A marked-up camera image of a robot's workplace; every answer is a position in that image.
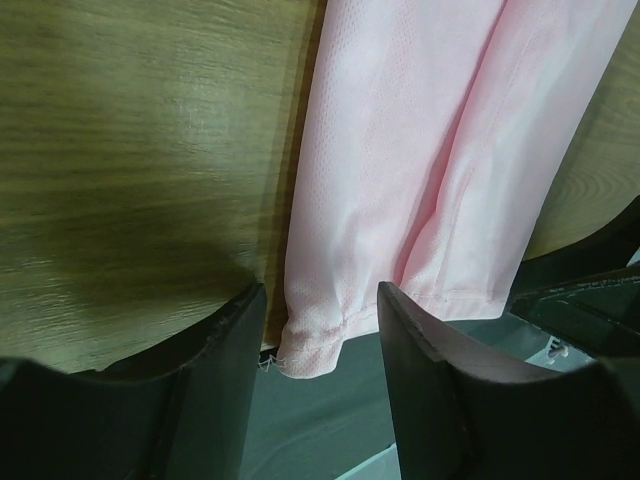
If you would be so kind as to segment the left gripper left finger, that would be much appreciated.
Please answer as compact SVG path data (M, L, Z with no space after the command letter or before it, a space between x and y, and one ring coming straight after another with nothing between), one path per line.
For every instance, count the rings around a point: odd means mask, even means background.
M97 371L1 361L5 479L235 479L267 298L253 283L205 319Z

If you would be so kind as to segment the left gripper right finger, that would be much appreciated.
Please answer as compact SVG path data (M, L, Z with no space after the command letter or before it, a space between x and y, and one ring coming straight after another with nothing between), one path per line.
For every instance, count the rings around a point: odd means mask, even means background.
M378 323L405 479L635 479L639 362L561 373L508 356L389 282Z

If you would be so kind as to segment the pink t shirt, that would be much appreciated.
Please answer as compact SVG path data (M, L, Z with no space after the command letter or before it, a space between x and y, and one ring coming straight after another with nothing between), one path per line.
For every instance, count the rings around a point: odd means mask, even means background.
M389 281L499 317L632 1L331 1L310 90L277 354L332 372Z

